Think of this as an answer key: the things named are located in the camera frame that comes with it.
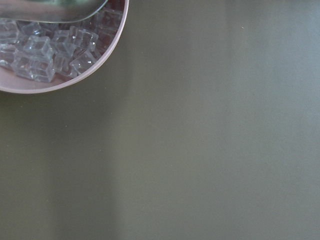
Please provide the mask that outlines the clear ice cube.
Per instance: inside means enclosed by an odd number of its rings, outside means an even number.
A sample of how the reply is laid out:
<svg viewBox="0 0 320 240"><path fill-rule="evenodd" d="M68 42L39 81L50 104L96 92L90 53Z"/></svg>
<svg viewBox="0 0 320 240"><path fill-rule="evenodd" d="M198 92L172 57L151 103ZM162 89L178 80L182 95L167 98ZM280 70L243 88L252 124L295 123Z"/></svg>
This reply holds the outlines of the clear ice cube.
<svg viewBox="0 0 320 240"><path fill-rule="evenodd" d="M69 42L68 30L56 30L53 34L50 44L56 54L71 57L76 46Z"/></svg>
<svg viewBox="0 0 320 240"><path fill-rule="evenodd" d="M77 58L72 60L69 65L79 76L91 68L96 62L97 59L93 56L93 54L89 50L86 50Z"/></svg>
<svg viewBox="0 0 320 240"><path fill-rule="evenodd" d="M11 63L14 73L35 82L50 83L55 75L53 59L28 55L19 51Z"/></svg>
<svg viewBox="0 0 320 240"><path fill-rule="evenodd" d="M99 36L91 31L76 26L69 28L68 42L77 47L94 51L97 45Z"/></svg>
<svg viewBox="0 0 320 240"><path fill-rule="evenodd" d="M31 35L23 46L23 51L32 56L46 59L51 59L54 55L51 39L48 36Z"/></svg>

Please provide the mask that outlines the pink bowl of ice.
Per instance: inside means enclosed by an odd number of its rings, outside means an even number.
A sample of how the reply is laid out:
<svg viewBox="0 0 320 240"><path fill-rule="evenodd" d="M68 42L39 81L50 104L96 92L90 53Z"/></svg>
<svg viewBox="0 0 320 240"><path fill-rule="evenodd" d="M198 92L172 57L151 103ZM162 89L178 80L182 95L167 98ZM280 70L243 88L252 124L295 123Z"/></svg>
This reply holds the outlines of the pink bowl of ice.
<svg viewBox="0 0 320 240"><path fill-rule="evenodd" d="M88 70L78 75L75 78L64 80L58 76L54 77L53 80L49 83L46 82L37 82L32 80L27 80L25 78L16 76L11 71L5 68L0 69L0 90L6 93L15 93L15 94L40 94L56 91L63 89L69 86L72 86L92 75L96 72L102 65L108 60L114 49L116 48L121 34L125 27L125 23L128 16L128 10L130 2L128 0L113 0L113 4L119 4L122 7L122 19L120 25L116 31L116 34L110 43L109 47L103 53L103 55L93 64Z"/></svg>

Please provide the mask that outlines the metal ice scoop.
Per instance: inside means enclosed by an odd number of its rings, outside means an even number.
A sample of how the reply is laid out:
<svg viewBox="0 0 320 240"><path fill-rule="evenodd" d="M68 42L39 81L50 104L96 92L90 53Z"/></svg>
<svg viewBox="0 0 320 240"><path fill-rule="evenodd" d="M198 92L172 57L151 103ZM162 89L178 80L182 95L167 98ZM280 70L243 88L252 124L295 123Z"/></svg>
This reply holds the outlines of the metal ice scoop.
<svg viewBox="0 0 320 240"><path fill-rule="evenodd" d="M8 20L73 23L85 20L106 0L0 0L0 17Z"/></svg>

